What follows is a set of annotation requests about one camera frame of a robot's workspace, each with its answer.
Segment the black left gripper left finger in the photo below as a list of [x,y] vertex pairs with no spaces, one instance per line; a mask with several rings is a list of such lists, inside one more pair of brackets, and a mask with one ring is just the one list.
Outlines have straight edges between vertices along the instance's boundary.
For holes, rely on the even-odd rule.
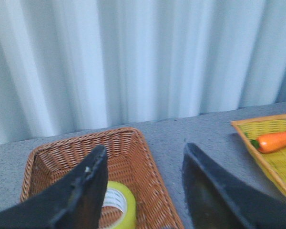
[[107,150],[98,145],[63,178],[0,212],[0,229],[97,229],[108,183]]

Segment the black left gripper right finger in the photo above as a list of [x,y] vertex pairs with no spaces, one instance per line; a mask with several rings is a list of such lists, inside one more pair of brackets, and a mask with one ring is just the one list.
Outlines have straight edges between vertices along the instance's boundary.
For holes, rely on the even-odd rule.
[[233,176],[192,143],[184,147],[182,179],[197,229],[286,229],[286,203]]

